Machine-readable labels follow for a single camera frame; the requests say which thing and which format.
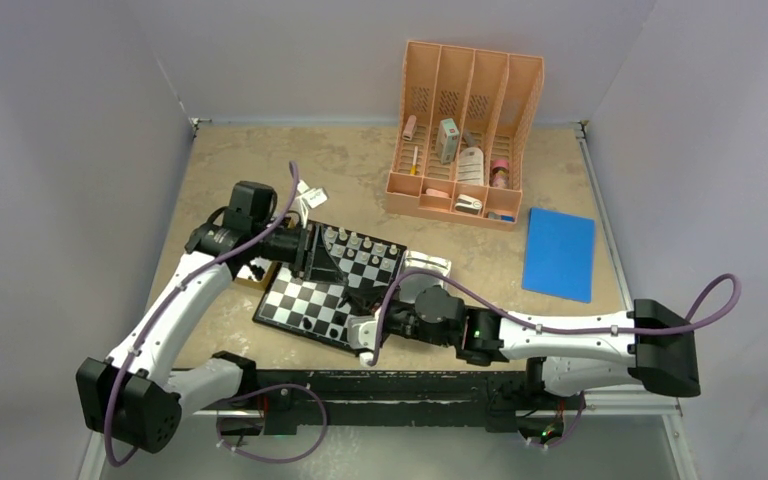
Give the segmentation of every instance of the blue mat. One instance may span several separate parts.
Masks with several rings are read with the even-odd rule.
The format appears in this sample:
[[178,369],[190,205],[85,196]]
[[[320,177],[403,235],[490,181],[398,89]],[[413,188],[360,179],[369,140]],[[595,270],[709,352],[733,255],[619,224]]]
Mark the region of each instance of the blue mat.
[[593,220],[532,208],[522,288],[590,303],[595,241]]

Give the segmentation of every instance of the chessboard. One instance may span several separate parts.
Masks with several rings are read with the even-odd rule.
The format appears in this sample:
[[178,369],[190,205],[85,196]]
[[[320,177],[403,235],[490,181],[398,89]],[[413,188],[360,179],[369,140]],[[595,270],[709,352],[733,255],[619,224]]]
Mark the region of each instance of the chessboard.
[[[346,273],[350,288],[389,286],[396,279],[407,247],[320,225],[325,245]],[[347,340],[346,322],[353,315],[344,299],[345,289],[343,285],[301,281],[281,265],[261,297],[253,320],[354,352]]]

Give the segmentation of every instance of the white wall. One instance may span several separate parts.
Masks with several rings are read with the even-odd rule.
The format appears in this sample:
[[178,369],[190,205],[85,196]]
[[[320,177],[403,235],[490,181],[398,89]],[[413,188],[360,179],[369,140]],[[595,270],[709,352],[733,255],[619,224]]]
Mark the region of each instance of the white wall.
[[138,320],[188,153],[124,2],[0,0],[0,478],[74,478],[74,375]]
[[683,404],[703,478],[768,478],[768,2],[660,0],[589,135],[633,294],[743,278]]
[[655,0],[130,0],[190,116],[395,122],[408,39],[543,55],[537,121],[590,118]]

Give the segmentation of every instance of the blue rectangle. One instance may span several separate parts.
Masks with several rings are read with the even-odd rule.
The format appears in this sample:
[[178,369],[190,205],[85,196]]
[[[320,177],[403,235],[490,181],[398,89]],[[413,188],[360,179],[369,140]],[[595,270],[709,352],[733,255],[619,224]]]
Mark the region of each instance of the blue rectangle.
[[590,303],[596,222],[532,208],[522,288]]

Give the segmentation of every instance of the beige tabletop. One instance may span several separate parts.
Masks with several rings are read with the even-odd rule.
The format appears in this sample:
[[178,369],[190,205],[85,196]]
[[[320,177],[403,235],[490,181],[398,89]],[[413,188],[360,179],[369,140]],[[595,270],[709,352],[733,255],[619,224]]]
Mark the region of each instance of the beige tabletop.
[[[537,315],[595,315],[622,308],[614,268],[597,221],[593,300],[580,303],[523,290],[527,215],[513,232],[390,215],[384,211],[387,172],[395,127],[202,126],[163,248],[152,300],[172,275],[190,232],[216,208],[227,205],[233,185],[251,180],[271,185],[283,205],[290,188],[289,160],[299,164],[310,186],[324,187],[330,200],[313,220],[407,245],[453,262],[452,277],[506,310]],[[523,213],[532,206],[598,217],[584,160],[571,129],[534,129],[523,166]],[[176,362],[195,367],[227,350],[258,368],[359,369],[355,356],[313,340],[252,321],[261,291],[233,284],[196,326]],[[473,367],[441,348],[391,336],[375,368],[461,371]],[[524,360],[490,369],[523,369]]]

